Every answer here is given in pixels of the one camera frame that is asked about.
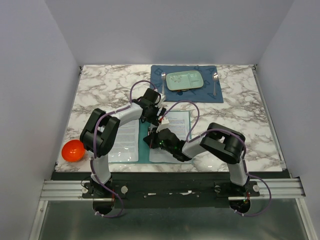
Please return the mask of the teal file folder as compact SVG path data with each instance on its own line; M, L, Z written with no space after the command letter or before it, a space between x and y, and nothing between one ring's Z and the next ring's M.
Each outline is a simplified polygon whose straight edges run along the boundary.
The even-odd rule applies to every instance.
M150 123L147 123L147 122L141 123L139 121L138 161L131 162L129 164L155 164L153 162L150 162L150 148L143 141L143 138L148 135L151 127L153 127L153 125L151 125Z

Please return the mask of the white printed paper sheets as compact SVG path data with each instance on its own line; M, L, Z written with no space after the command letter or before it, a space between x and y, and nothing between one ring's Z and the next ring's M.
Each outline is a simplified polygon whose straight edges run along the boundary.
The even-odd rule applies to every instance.
M165 116L168 121L168 129L174 133L180 140L185 140L190 130L190 112L189 111L171 111ZM149 161L152 163L166 164L188 164L191 161L180 162L172 154L162 150L160 147L149 150Z

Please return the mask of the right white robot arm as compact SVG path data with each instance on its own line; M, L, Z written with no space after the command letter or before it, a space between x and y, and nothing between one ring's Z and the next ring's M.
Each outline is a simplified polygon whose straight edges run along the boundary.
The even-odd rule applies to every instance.
M227 164L231 181L230 191L236 196L247 192L250 179L243 163L247 150L245 140L243 134L214 122L206 131L189 141L179 139L168 128L157 131L156 127L143 138L151 149L160 148L182 163L209 152Z

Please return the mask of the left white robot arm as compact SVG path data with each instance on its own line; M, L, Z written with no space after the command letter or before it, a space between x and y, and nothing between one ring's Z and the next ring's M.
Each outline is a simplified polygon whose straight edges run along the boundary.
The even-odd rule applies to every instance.
M96 183L93 191L101 198L111 191L108 181L111 179L108 154L116 141L119 128L135 120L158 126L166 109L161 104L166 96L157 90L148 88L144 95L131 99L123 107L106 112L100 108L93 110L87 120L79 140L84 149L93 154L90 160L91 178Z

